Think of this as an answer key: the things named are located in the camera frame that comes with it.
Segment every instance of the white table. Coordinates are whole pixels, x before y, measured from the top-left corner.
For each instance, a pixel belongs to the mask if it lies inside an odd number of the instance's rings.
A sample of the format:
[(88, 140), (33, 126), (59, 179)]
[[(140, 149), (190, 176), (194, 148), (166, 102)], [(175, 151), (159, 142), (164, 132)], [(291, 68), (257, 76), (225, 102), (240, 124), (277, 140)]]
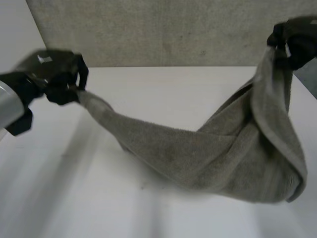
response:
[[(195, 130), (254, 67), (91, 68), (88, 90), (116, 111)], [(1, 238), (310, 238), (317, 234), (317, 101), (294, 78), (290, 116), (308, 186), (293, 203), (184, 191), (124, 153), (76, 104), (41, 99), (32, 131), (0, 143)]]

